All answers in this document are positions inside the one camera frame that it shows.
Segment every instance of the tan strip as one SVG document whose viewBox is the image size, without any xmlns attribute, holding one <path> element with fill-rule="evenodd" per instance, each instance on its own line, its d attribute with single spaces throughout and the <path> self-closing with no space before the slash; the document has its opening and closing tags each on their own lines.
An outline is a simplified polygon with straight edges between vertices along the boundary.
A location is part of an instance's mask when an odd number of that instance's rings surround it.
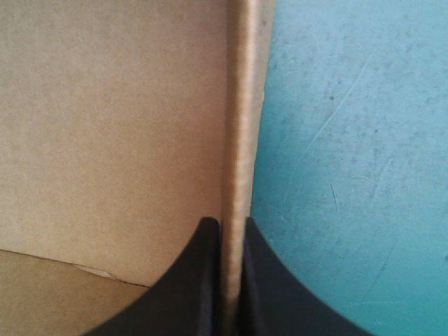
<svg viewBox="0 0 448 336">
<path fill-rule="evenodd" d="M 273 13 L 273 0 L 229 0 L 228 4 L 221 256 L 223 335 L 231 335 L 237 310 L 244 221 L 251 206 L 253 166 Z"/>
</svg>

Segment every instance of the scratch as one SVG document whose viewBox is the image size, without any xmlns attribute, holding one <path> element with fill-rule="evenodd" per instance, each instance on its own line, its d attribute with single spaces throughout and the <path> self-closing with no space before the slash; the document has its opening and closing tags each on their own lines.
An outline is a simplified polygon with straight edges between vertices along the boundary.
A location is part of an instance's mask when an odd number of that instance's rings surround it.
<svg viewBox="0 0 448 336">
<path fill-rule="evenodd" d="M 343 307 L 352 306 L 367 306 L 367 305 L 406 305 L 405 301 L 367 301 L 367 302 L 354 302 L 351 304 L 345 304 Z"/>
<path fill-rule="evenodd" d="M 383 180 L 384 174 L 389 170 L 389 167 L 391 166 L 392 158 L 389 158 L 387 163 L 383 166 L 383 169 L 381 169 L 381 173 L 379 173 L 378 181 L 375 183 L 375 187 L 372 193 L 372 201 L 370 203 L 370 206 L 373 207 L 373 204 L 375 203 L 375 200 L 377 198 L 378 188 L 381 185 L 381 182 Z"/>
<path fill-rule="evenodd" d="M 384 260 L 383 264 L 381 265 L 381 267 L 379 268 L 379 271 L 376 275 L 376 277 L 373 279 L 372 283 L 370 284 L 369 288 L 367 289 L 367 291 L 365 292 L 363 298 L 360 301 L 360 304 L 362 304 L 363 302 L 365 302 L 366 297 L 370 294 L 370 292 L 372 291 L 372 289 L 377 285 L 377 282 L 379 280 L 379 278 L 381 277 L 381 275 L 383 274 L 384 270 L 387 267 L 387 264 L 389 263 L 389 259 L 391 258 L 391 254 L 395 248 L 395 245 L 398 242 L 398 238 L 395 239 L 394 243 L 392 244 L 392 247 L 389 249 L 389 252 L 387 253 L 386 259 Z"/>
<path fill-rule="evenodd" d="M 370 63 L 370 61 L 372 60 L 372 56 L 374 54 L 374 51 L 372 51 L 368 56 L 367 59 L 365 60 L 364 64 L 362 65 L 362 67 L 360 68 L 360 71 L 358 72 L 358 75 L 356 76 L 355 80 L 353 81 L 353 83 L 350 85 L 350 88 L 347 90 L 347 92 L 345 93 L 345 95 L 343 96 L 341 102 L 337 105 L 336 109 L 327 117 L 327 119 L 325 120 L 325 122 L 322 124 L 322 126 L 319 127 L 319 129 L 317 130 L 317 132 L 314 134 L 314 136 L 312 137 L 311 141 L 308 143 L 307 147 L 305 148 L 303 154 L 299 157 L 299 159 L 297 160 L 292 173 L 290 175 L 289 181 L 288 181 L 288 185 L 286 187 L 286 191 L 285 191 L 285 196 L 283 197 L 283 202 L 285 202 L 288 199 L 289 196 L 289 190 L 291 189 L 291 184 L 293 182 L 294 179 L 294 175 L 298 169 L 298 167 L 300 166 L 301 161 L 303 160 L 303 158 L 308 154 L 308 151 L 311 149 L 311 147 L 313 146 L 314 142 L 320 137 L 320 135 L 322 134 L 323 130 L 327 127 L 327 125 L 330 123 L 330 121 L 333 119 L 334 116 L 336 116 L 336 114 L 340 111 L 340 109 L 343 107 L 343 105 L 345 104 L 346 100 L 349 98 L 351 92 L 354 90 L 354 88 L 357 86 L 357 84 L 359 83 L 359 81 L 361 80 L 361 78 L 364 76 L 364 72 L 368 66 L 368 64 Z"/>
<path fill-rule="evenodd" d="M 333 188 L 333 184 L 330 184 L 330 187 L 331 187 L 331 191 L 333 193 L 333 199 L 335 200 L 335 204 L 336 204 L 336 212 L 339 213 L 339 201 L 337 200 L 337 195 L 336 195 L 335 189 Z"/>
</svg>

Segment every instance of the black curved object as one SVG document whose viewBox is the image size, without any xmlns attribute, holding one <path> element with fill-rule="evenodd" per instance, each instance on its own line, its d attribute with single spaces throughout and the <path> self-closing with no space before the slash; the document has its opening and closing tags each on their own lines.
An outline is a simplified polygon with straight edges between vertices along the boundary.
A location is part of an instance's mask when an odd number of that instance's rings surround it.
<svg viewBox="0 0 448 336">
<path fill-rule="evenodd" d="M 85 336 L 213 335 L 218 222 L 203 218 L 182 254 L 136 302 Z"/>
<path fill-rule="evenodd" d="M 252 218 L 246 222 L 240 336 L 368 336 L 283 266 Z"/>
</svg>

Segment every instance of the teal wall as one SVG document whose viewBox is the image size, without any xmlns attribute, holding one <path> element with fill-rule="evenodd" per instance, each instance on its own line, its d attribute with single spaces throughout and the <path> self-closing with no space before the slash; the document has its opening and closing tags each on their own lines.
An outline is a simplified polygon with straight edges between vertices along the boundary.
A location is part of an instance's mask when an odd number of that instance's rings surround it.
<svg viewBox="0 0 448 336">
<path fill-rule="evenodd" d="M 376 335 L 448 335 L 448 1 L 277 0 L 252 216 Z"/>
</svg>

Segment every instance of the cardboard box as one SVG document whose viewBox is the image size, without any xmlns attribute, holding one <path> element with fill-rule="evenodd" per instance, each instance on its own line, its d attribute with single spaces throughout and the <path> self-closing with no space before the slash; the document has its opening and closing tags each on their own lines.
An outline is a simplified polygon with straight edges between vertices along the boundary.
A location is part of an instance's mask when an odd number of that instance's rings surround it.
<svg viewBox="0 0 448 336">
<path fill-rule="evenodd" d="M 0 1 L 0 334 L 100 323 L 160 278 L 203 216 L 223 219 L 232 320 L 272 11 Z"/>
</svg>

